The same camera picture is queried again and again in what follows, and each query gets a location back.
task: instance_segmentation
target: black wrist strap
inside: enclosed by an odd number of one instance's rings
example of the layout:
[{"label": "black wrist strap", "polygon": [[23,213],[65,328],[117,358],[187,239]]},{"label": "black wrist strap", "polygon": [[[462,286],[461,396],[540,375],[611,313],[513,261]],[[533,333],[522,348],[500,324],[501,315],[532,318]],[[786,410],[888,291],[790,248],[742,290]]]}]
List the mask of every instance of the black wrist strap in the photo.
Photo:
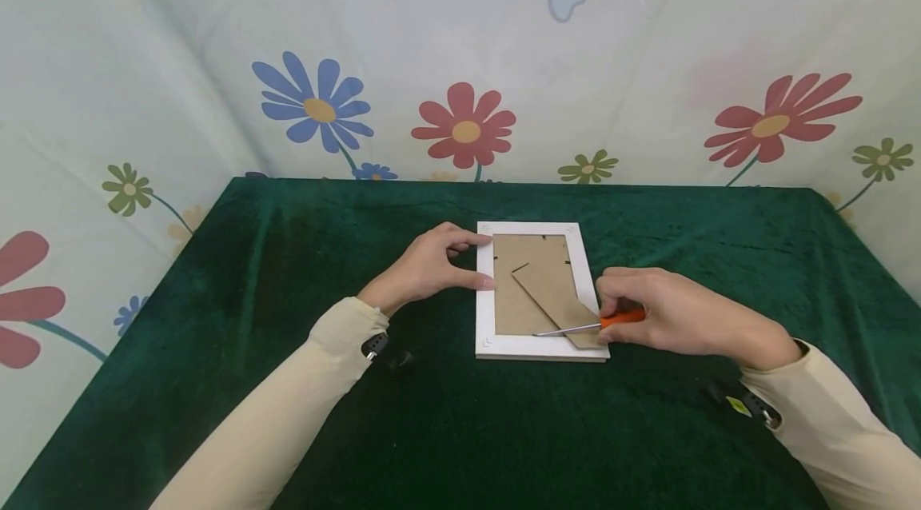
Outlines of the black wrist strap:
[{"label": "black wrist strap", "polygon": [[776,409],[768,402],[761,400],[740,381],[728,383],[713,379],[704,386],[704,391],[716,403],[716,406],[728,407],[753,420],[761,420],[771,430],[776,430],[780,426],[782,420]]},{"label": "black wrist strap", "polygon": [[361,346],[361,353],[372,363],[383,362],[386,364],[387,369],[393,375],[405,375],[406,372],[411,370],[411,366],[416,362],[416,359],[413,358],[409,351],[393,350],[389,346],[389,342],[390,339],[387,333],[375,334]]},{"label": "black wrist strap", "polygon": [[364,354],[365,358],[374,362],[374,359],[379,357],[384,352],[384,349],[387,348],[388,342],[387,333],[375,334],[361,346],[361,353]]}]

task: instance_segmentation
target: white photo frame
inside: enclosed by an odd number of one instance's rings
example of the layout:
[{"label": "white photo frame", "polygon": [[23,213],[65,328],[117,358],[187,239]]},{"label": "white photo frame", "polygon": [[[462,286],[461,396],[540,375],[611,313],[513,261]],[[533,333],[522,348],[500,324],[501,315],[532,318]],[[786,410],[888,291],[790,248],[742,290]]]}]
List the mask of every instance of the white photo frame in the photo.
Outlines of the white photo frame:
[{"label": "white photo frame", "polygon": [[[583,305],[599,314],[592,272],[578,223],[528,223],[528,221],[480,221],[481,235],[563,236],[572,267],[576,295]],[[477,249],[477,272],[495,278],[492,243]],[[566,336],[508,336],[496,334],[496,293],[476,293],[476,357],[498,360],[546,360],[565,362],[604,362],[611,358],[607,346],[580,350]]]}]

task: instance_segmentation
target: flower stem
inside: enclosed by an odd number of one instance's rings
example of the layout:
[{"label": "flower stem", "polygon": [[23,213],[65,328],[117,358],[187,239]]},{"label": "flower stem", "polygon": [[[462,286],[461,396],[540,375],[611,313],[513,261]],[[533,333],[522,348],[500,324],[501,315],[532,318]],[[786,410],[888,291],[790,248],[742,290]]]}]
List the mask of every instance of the flower stem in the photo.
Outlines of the flower stem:
[{"label": "flower stem", "polygon": [[348,155],[348,152],[345,151],[345,146],[341,144],[339,139],[336,139],[336,142],[338,142],[339,144],[339,150],[343,151],[343,154],[345,155],[345,160],[348,161],[348,165],[352,167],[352,176],[355,176],[355,171],[358,170],[358,166],[355,165],[355,161],[352,160],[352,158]]},{"label": "flower stem", "polygon": [[32,324],[36,328],[46,330],[48,333],[59,335],[63,340],[68,342],[73,342],[75,345],[83,348],[83,350],[92,354],[93,357],[97,357],[101,362],[105,362],[108,356],[99,348],[92,346],[90,342],[87,342],[80,338],[77,334],[73,334],[70,330],[61,328],[54,322],[49,321],[35,321],[35,322],[26,322],[26,324]]},{"label": "flower stem", "polygon": [[747,163],[747,164],[745,165],[744,169],[742,169],[742,170],[739,171],[739,174],[735,175],[735,176],[732,178],[732,180],[729,181],[728,184],[726,184],[726,187],[727,187],[727,188],[728,188],[728,187],[731,187],[731,185],[732,185],[733,182],[738,181],[739,177],[740,177],[740,176],[743,176],[743,175],[748,171],[748,169],[750,169],[750,168],[754,165],[754,163],[756,163],[756,160],[758,160],[758,155],[757,155],[757,154],[754,155],[754,157],[749,161],[749,163]]},{"label": "flower stem", "polygon": [[189,225],[187,225],[184,220],[182,220],[182,217],[178,215],[178,213],[176,212],[176,209],[169,205],[169,202],[164,201],[163,199],[161,199],[161,197],[157,196],[156,194],[151,194],[151,196],[155,197],[155,199],[157,199],[160,202],[160,205],[164,205],[165,207],[167,207],[169,211],[173,213],[173,216],[178,218],[178,220],[182,223],[182,225],[185,226],[185,229],[189,231],[190,235],[193,235],[195,233],[195,231],[192,230],[192,228],[190,228]]},{"label": "flower stem", "polygon": [[851,200],[844,202],[844,205],[841,208],[836,209],[835,212],[840,213],[841,211],[843,211],[843,209],[846,209],[848,206],[853,205],[853,203],[856,202],[856,200],[858,200],[859,197],[863,196],[864,193],[866,193],[866,191],[869,190],[869,187],[871,187],[874,182],[876,181],[869,181],[867,185],[865,185],[865,187],[859,191],[859,193],[855,194]]}]

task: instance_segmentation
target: beige sleeve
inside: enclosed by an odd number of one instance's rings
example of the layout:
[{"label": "beige sleeve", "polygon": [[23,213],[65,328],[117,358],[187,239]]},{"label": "beige sleeve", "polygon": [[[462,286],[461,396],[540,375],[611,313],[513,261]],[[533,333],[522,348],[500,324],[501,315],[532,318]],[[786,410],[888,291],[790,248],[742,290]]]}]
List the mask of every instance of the beige sleeve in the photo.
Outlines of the beige sleeve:
[{"label": "beige sleeve", "polygon": [[743,383],[781,415],[777,439],[831,508],[921,508],[921,460],[873,414],[847,376],[808,345],[798,362],[743,369]]},{"label": "beige sleeve", "polygon": [[361,346],[387,326],[386,316],[356,298],[335,304],[208,436],[151,508],[268,508],[329,412],[371,364]]}]

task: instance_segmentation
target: green cloth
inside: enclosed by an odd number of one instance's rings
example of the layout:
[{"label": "green cloth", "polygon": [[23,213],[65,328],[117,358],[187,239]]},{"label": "green cloth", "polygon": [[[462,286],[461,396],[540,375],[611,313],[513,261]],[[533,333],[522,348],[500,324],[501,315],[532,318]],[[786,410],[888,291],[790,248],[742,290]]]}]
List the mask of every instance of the green cloth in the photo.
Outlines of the green cloth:
[{"label": "green cloth", "polygon": [[[811,190],[235,178],[6,508],[146,508],[329,306],[444,220],[578,221],[593,275],[661,266],[774,317],[921,447],[921,309]],[[738,376],[728,360],[479,361],[473,300],[393,318],[416,367],[371,367],[277,508],[823,508],[763,425],[699,390]]]}]

